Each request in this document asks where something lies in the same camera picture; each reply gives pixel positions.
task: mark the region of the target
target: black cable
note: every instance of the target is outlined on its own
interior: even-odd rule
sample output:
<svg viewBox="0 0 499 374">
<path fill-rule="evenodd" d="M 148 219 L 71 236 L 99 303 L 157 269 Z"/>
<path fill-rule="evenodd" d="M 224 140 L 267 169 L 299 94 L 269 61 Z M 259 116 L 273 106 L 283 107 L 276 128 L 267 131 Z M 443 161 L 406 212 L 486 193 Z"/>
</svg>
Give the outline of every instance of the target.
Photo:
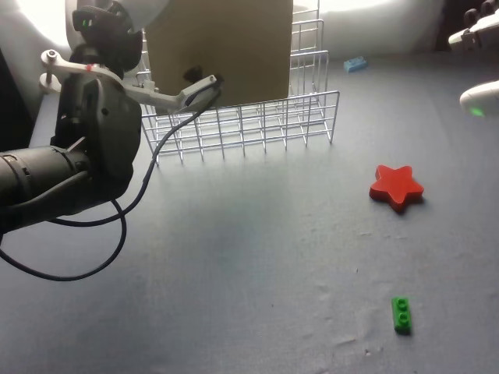
<svg viewBox="0 0 499 374">
<path fill-rule="evenodd" d="M 33 270 L 30 267 L 23 265 L 22 263 L 18 263 L 15 261 L 11 256 L 9 256 L 7 253 L 3 252 L 2 249 L 0 249 L 0 258 L 5 260 L 7 263 L 11 264 L 12 266 L 16 267 L 17 269 L 23 271 L 24 273 L 28 273 L 30 275 L 33 275 L 38 278 L 46 279 L 47 281 L 57 281 L 57 282 L 72 282 L 72 281 L 79 281 L 84 278 L 88 278 L 96 273 L 99 273 L 100 271 L 104 270 L 106 267 L 111 265 L 111 263 L 118 257 L 119 253 L 123 249 L 123 245 L 125 244 L 126 240 L 126 219 L 125 219 L 125 214 L 123 213 L 122 208 L 118 204 L 116 200 L 111 201 L 112 205 L 115 206 L 116 210 L 118 211 L 118 217 L 122 222 L 122 235 L 121 238 L 119 239 L 118 246 L 116 247 L 115 251 L 112 253 L 112 255 L 105 261 L 103 262 L 100 266 L 96 267 L 92 271 L 89 271 L 88 273 L 81 274 L 81 275 L 76 275 L 74 277 L 60 277 L 57 275 L 50 275 L 46 273 L 42 273 L 37 270 Z M 2 242 L 2 234 L 0 234 L 0 243 Z"/>
<path fill-rule="evenodd" d="M 67 178 L 65 181 L 60 182 L 59 184 L 55 185 L 51 189 L 48 189 L 44 193 L 38 195 L 37 197 L 28 200 L 24 203 L 16 204 L 16 205 L 11 205 L 11 206 L 5 206 L 5 207 L 0 207 L 0 216 L 3 214 L 11 214 L 15 213 L 18 210 L 25 210 L 28 208 L 33 207 L 33 205 L 43 203 L 47 198 L 51 197 L 53 194 L 57 194 L 68 187 L 75 185 L 78 182 L 81 182 L 85 178 L 88 178 L 89 174 L 88 171 L 81 171 L 80 173 Z"/>
<path fill-rule="evenodd" d="M 190 122 L 192 122 L 193 120 L 195 120 L 196 118 L 201 116 L 209 108 L 211 108 L 215 104 L 217 99 L 220 97 L 220 95 L 221 95 L 221 91 L 218 90 L 218 92 L 215 94 L 215 96 L 210 101 L 208 101 L 208 103 L 203 108 L 201 108 L 197 113 L 192 115 L 190 118 L 186 119 L 184 122 L 181 122 L 177 126 L 172 127 L 172 129 L 170 131 L 168 131 L 168 133 L 165 136 L 163 136 L 163 139 L 161 139 L 161 141 L 156 146 L 156 149 L 153 152 L 152 160 L 150 161 L 149 168 L 147 169 L 146 175 L 143 178 L 142 187 L 140 188 L 139 193 L 137 194 L 136 198 L 132 201 L 132 203 L 130 205 L 128 205 L 123 210 L 123 214 L 126 215 L 126 214 L 130 213 L 139 204 L 144 193 L 146 193 L 147 186 L 149 185 L 150 177 L 153 174 L 154 164 L 156 163 L 156 158 L 159 156 L 161 148 L 163 148 L 163 146 L 168 141 L 168 139 L 170 139 L 170 137 L 174 133 L 179 131 L 182 127 L 184 127 L 185 125 L 188 125 Z M 49 222 L 52 222 L 53 224 L 60 224 L 62 226 L 69 226 L 72 228 L 93 228 L 95 226 L 101 226 L 103 224 L 108 224 L 110 222 L 116 221 L 119 218 L 120 218 L 120 216 L 118 214 L 116 214 L 114 216 L 105 218 L 103 220 L 91 221 L 91 222 L 67 221 L 67 220 L 61 220 L 59 218 L 56 218 L 54 220 L 50 220 Z"/>
</svg>

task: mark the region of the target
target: gray fabric surface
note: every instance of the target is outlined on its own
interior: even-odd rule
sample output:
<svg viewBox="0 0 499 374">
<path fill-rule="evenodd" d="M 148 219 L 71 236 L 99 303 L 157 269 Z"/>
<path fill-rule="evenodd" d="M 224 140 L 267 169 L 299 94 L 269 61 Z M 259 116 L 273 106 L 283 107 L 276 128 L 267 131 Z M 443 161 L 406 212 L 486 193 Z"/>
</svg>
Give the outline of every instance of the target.
<svg viewBox="0 0 499 374">
<path fill-rule="evenodd" d="M 463 114 L 458 97 L 497 78 L 498 62 L 381 58 L 350 76 L 338 64 L 333 146 L 163 158 L 105 272 L 55 284 L 0 263 L 0 372 L 497 372 L 499 125 Z M 48 141 L 54 110 L 42 108 L 34 144 Z M 143 142 L 123 202 L 149 157 Z M 373 202 L 378 164 L 412 165 L 425 203 L 398 216 Z M 117 223 L 40 224 L 2 246 L 71 274 L 118 235 Z M 410 298 L 412 337 L 393 331 L 396 295 Z"/>
</svg>

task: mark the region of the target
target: green indicator light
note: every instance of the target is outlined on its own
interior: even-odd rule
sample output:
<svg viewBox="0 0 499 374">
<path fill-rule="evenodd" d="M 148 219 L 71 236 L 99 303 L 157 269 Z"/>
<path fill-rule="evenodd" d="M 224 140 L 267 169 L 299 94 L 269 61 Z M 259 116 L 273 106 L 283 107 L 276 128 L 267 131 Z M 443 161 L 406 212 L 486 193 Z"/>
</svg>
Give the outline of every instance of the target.
<svg viewBox="0 0 499 374">
<path fill-rule="evenodd" d="M 471 109 L 469 109 L 469 112 L 472 115 L 475 115 L 476 117 L 485 117 L 485 114 L 483 113 L 483 111 L 480 108 L 471 108 Z"/>
</svg>

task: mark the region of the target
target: red star-shaped block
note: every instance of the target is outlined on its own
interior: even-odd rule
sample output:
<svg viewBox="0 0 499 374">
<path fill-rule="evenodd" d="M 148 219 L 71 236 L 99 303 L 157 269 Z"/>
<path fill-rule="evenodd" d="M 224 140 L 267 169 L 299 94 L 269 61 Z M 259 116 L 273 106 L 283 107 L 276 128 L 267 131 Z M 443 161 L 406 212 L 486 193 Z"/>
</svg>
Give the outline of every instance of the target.
<svg viewBox="0 0 499 374">
<path fill-rule="evenodd" d="M 380 165 L 376 169 L 376 179 L 369 196 L 389 203 L 396 212 L 401 213 L 408 203 L 420 200 L 423 196 L 424 188 L 412 178 L 410 166 L 392 169 Z"/>
</svg>

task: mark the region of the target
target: green lego brick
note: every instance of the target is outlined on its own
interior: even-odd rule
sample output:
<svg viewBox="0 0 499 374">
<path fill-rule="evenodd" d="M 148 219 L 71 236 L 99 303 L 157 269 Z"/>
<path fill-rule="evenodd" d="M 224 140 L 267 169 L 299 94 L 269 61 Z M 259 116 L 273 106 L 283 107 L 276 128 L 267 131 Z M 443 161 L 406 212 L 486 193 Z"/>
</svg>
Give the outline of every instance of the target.
<svg viewBox="0 0 499 374">
<path fill-rule="evenodd" d="M 410 335 L 412 329 L 411 309 L 407 298 L 393 298 L 391 300 L 393 324 L 395 331 L 401 335 Z"/>
</svg>

